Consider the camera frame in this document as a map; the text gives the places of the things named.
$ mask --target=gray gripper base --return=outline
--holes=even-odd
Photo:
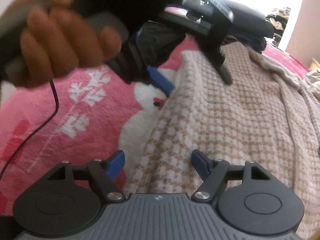
[[[22,233],[16,240],[41,240]],[[194,203],[186,194],[132,194],[106,207],[90,228],[48,240],[262,240],[223,222],[210,205]],[[268,240],[301,240],[294,233]]]

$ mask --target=metal bolt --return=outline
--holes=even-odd
[[[210,197],[210,194],[208,192],[205,191],[199,191],[195,193],[195,198],[197,199],[208,199]]]
[[[120,192],[111,192],[107,196],[110,200],[120,200],[123,198],[123,195]]]

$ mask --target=human hand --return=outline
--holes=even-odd
[[[35,0],[16,0],[7,11]],[[106,27],[98,36],[75,12],[68,9],[73,0],[50,0],[48,14],[34,8],[28,15],[20,47],[28,68],[28,78],[14,84],[28,88],[68,75],[76,67],[94,67],[115,57],[121,50],[121,37]]]

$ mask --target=checkered fabric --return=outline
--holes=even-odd
[[[302,199],[297,233],[308,238],[320,228],[320,103],[272,59],[238,42],[223,52],[231,86],[201,52],[183,52],[176,89],[125,190],[191,195],[202,183],[190,163],[194,148],[234,165],[255,160]]]

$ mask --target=wire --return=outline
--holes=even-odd
[[[58,95],[57,95],[57,91],[56,88],[54,86],[53,80],[50,81],[50,86],[52,89],[52,94],[54,97],[54,101],[56,104],[56,108],[53,112],[53,114],[47,119],[47,121],[45,121],[42,125],[40,125],[36,130],[34,130],[21,144],[20,146],[15,150],[15,152],[10,156],[10,158],[7,160],[7,162],[5,163],[5,165],[3,166],[1,172],[0,172],[0,182],[1,179],[3,177],[3,174],[5,173],[6,169],[8,168],[8,166],[10,165],[10,163],[12,162],[12,160],[15,158],[15,156],[18,154],[18,152],[21,150],[21,148],[30,140],[30,138],[32,136],[34,136],[37,132],[39,132],[43,127],[45,127],[48,122],[50,122],[55,115],[57,114],[58,110],[59,110],[59,99],[58,99]]]

